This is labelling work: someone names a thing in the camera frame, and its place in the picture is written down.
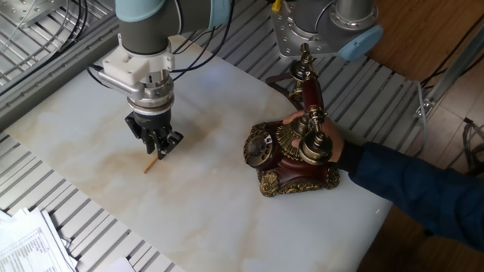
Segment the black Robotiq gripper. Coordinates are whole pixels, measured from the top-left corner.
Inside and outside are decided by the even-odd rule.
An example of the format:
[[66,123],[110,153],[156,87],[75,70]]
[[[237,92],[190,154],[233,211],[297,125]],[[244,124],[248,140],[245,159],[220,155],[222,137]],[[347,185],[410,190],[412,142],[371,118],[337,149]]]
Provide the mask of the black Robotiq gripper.
[[133,111],[125,118],[125,121],[133,135],[137,139],[142,139],[147,154],[152,154],[157,150],[158,160],[162,160],[184,138],[183,134],[172,130],[171,117],[171,110],[154,116],[142,115]]

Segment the person's bare hand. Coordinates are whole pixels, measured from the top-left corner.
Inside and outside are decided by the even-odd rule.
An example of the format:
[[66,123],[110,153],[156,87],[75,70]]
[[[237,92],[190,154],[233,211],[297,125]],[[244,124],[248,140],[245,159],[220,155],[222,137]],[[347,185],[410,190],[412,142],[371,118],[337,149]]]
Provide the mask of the person's bare hand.
[[[298,119],[299,117],[304,115],[304,111],[300,110],[288,116],[286,119],[283,120],[285,125],[290,124],[294,119]],[[332,140],[333,143],[333,150],[332,150],[332,157],[329,159],[329,162],[338,162],[343,151],[344,147],[344,139],[337,131],[336,126],[333,122],[326,117],[322,124],[322,131]]]

